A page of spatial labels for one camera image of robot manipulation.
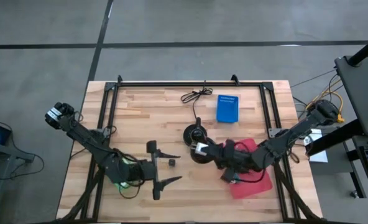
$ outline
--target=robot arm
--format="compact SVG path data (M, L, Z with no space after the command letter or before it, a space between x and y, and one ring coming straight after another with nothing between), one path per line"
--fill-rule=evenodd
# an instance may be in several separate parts
M105 174L114 184L136 180L153 180L154 200L159 200L160 191L167 184L181 178L173 177L159 182L157 158L179 158L179 156L171 156L160 152L157 149L156 141L149 141L147 143L147 152L151 154L152 160L137 160L118 149L111 149L106 144L102 132L85 128L75 119L75 115L76 112L72 106L66 103L56 103L45 115L45 120L51 127L66 132L68 137L78 141L89 150L97 165L105 170ZM124 159L131 161L131 163L126 163Z
M198 143L195 153L212 157L219 169L229 168L235 172L261 171L279 161L300 136L316 126L332 124L338 114L338 109L332 103L320 100L310 106L305 119L294 127L280 132L275 138L263 141L254 152L235 150L235 142L227 140L225 146Z

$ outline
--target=small black cube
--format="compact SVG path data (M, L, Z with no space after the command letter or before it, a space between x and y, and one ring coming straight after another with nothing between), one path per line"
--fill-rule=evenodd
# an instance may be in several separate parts
M174 159L169 159L169 166L170 166L170 167L175 167L175 166L176 166L176 160L174 160Z

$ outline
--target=black desk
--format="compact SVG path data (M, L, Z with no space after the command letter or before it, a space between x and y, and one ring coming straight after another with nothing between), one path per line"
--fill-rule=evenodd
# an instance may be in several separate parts
M368 145L368 141L366 141L368 138L368 57L358 67L349 65L345 57L337 58L334 62L357 119L314 141L308 155L312 156L352 138L356 150L347 153L350 161L360 159L362 164L367 164L365 157L361 156L359 148ZM364 168L368 174L368 167L364 166Z

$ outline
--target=blue box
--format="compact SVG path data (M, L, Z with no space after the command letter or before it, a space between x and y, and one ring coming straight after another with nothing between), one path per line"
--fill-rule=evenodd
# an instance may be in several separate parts
M237 96L218 95L217 115L218 122L238 122L239 98Z

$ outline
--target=concrete floor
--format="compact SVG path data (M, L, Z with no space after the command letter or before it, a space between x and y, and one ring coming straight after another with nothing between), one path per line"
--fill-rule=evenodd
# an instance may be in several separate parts
M0 44L95 44L107 0L0 1ZM192 41L368 40L368 0L115 0L105 43ZM95 80L285 79L292 84L327 72L360 45L103 49ZM9 181L0 223L53 220L72 141L44 122L57 101L80 108L94 49L0 50L0 121L18 146L45 160L40 174ZM295 87L310 101L332 75ZM344 91L343 115L355 118ZM348 174L315 175L328 220L368 223L367 198L348 197ZM37 170L40 164L22 172Z

